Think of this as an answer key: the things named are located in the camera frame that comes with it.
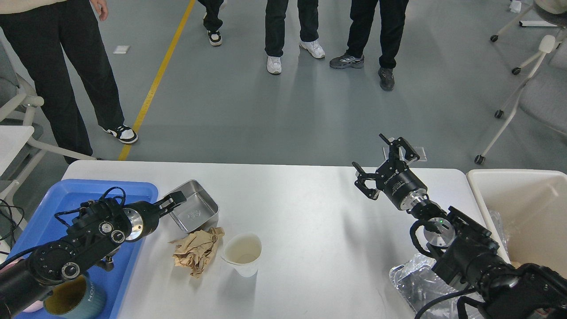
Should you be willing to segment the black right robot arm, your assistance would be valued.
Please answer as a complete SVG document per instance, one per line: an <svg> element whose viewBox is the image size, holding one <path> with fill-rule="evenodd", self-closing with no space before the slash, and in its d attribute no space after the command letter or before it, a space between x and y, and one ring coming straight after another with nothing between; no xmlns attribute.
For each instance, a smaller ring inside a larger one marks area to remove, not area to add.
<svg viewBox="0 0 567 319"><path fill-rule="evenodd" d="M505 262L487 228L453 206L445 211L429 199L427 186L408 167L419 155L407 140L380 138L389 147L388 156L375 172L353 162L355 186L372 200L383 192L398 210L415 218L410 228L414 247L435 259L433 272L456 289L421 307L417 319L454 297L460 319L468 318L467 306L485 319L534 319L543 312L549 319L566 317L565 278L535 263L516 268Z"/></svg>

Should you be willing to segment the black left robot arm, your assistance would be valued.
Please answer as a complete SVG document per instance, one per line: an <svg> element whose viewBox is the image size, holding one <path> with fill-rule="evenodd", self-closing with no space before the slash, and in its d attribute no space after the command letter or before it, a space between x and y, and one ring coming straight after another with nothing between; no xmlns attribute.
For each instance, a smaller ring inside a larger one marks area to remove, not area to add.
<svg viewBox="0 0 567 319"><path fill-rule="evenodd" d="M126 195L83 202L71 223L62 219L70 211L54 216L67 227L58 240L16 253L1 264L1 317L12 319L42 300L53 287L85 274L93 266L110 264L124 242L136 242L156 230L162 216L186 202L182 191L162 200L125 203Z"/></svg>

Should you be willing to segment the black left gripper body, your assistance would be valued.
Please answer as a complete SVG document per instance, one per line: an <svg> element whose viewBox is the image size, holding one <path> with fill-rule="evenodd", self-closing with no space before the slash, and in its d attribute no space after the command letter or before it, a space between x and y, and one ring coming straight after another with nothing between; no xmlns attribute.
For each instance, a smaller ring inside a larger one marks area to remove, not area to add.
<svg viewBox="0 0 567 319"><path fill-rule="evenodd" d="M163 201L137 201L123 207L123 212L130 222L130 234L126 237L126 242L136 242L156 230L162 214L162 204Z"/></svg>

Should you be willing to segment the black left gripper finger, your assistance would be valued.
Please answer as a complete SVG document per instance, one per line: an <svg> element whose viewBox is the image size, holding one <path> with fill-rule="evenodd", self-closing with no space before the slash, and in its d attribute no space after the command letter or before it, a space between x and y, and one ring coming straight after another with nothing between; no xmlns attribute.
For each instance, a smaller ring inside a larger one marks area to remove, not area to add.
<svg viewBox="0 0 567 319"><path fill-rule="evenodd" d="M170 214L174 211L174 208L180 206L186 202L186 196L183 192L172 192L166 195L162 200L155 203L158 208L158 213L160 218Z"/></svg>

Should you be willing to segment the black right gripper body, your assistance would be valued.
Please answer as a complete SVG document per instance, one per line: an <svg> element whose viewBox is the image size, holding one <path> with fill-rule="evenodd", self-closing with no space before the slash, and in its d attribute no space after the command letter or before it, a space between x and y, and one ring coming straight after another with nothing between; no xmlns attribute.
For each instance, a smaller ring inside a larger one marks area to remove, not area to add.
<svg viewBox="0 0 567 319"><path fill-rule="evenodd" d="M414 198L427 196L427 186L404 161L385 161L377 168L377 175L377 189L384 192L398 210L410 210Z"/></svg>

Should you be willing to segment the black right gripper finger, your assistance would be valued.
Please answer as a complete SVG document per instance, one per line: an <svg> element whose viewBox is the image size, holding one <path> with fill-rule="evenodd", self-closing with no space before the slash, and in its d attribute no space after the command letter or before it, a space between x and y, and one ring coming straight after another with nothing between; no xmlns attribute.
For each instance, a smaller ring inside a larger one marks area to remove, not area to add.
<svg viewBox="0 0 567 319"><path fill-rule="evenodd" d="M419 153L405 138L387 138L381 133L379 137L388 145L388 155L379 170L405 171L410 163L420 159Z"/></svg>
<svg viewBox="0 0 567 319"><path fill-rule="evenodd" d="M354 185L371 200L377 200L379 193L385 189L385 162L379 166L375 172L365 172L360 164L356 161L352 162L352 166L357 170L357 180ZM366 182L372 180L376 183L375 188L368 188Z"/></svg>

